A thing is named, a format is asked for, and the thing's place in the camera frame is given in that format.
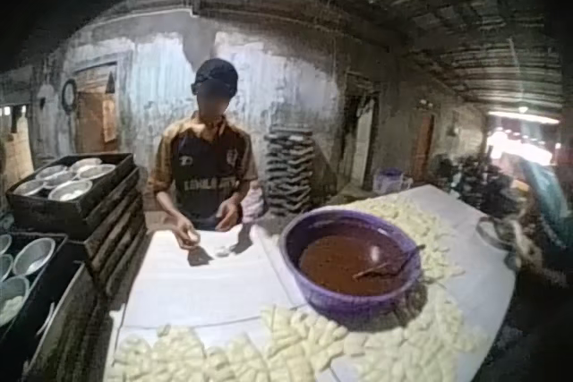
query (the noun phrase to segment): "black cap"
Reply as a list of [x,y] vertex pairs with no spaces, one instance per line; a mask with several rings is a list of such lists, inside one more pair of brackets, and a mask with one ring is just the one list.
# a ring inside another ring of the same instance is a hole
[[218,95],[232,98],[236,94],[238,81],[239,75],[230,62],[220,58],[211,58],[199,67],[195,74],[192,91],[194,94],[197,94],[200,89],[214,91]]

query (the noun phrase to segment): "brown batter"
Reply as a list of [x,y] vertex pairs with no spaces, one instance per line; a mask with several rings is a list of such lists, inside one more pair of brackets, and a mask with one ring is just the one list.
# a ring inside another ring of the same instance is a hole
[[384,272],[393,272],[403,261],[402,250],[388,238],[382,246],[370,232],[356,232],[355,237],[330,235],[311,243],[299,260],[299,268],[315,284],[331,291],[352,295],[379,295],[399,288],[406,276],[353,276],[385,262]]

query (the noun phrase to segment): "person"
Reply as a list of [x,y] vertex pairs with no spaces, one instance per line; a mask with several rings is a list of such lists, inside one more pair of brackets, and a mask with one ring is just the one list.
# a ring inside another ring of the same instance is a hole
[[203,63],[191,86],[198,110],[169,125],[159,143],[150,188],[183,249],[198,244],[197,230],[225,232],[240,223],[241,200],[257,179],[249,135],[224,115],[237,82],[231,63]]

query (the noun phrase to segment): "table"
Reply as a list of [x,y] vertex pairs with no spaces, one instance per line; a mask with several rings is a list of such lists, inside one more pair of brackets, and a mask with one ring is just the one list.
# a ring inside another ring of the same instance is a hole
[[[459,357],[458,380],[470,381],[500,329],[513,293],[515,274],[505,266],[506,252],[478,237],[475,228],[483,213],[430,185],[402,194],[440,216],[454,231],[445,240],[450,247],[449,258],[463,267],[466,274],[446,281],[445,286],[457,299],[466,321],[489,336],[487,344],[478,351]],[[242,332],[263,346],[269,341],[269,333],[259,317],[261,307],[276,304],[312,311],[276,246],[277,233],[283,225],[284,222],[281,224],[281,220],[274,218],[252,226],[238,225],[227,233],[201,232],[201,243],[210,255],[219,246],[236,243],[237,238],[240,249],[236,255],[194,267],[191,264],[197,261],[190,260],[178,248],[170,232],[156,232],[127,306],[115,318],[116,335],[108,359],[127,335],[140,335],[152,343],[157,327],[167,323],[194,327],[207,347],[222,346]],[[346,358],[340,358],[318,380],[354,381],[357,377]]]

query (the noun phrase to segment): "purple bowl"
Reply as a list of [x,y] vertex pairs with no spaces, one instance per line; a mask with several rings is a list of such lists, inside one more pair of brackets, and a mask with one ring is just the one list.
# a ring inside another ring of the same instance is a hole
[[406,281],[390,293],[357,296],[336,293],[311,281],[298,268],[303,251],[311,243],[330,234],[352,235],[356,229],[367,228],[380,235],[381,247],[390,238],[404,252],[415,248],[415,243],[406,234],[382,219],[342,209],[321,209],[295,218],[280,237],[280,251],[288,268],[295,275],[303,296],[317,310],[334,315],[368,315],[391,310],[417,282],[422,274],[420,255],[415,255],[404,267]]

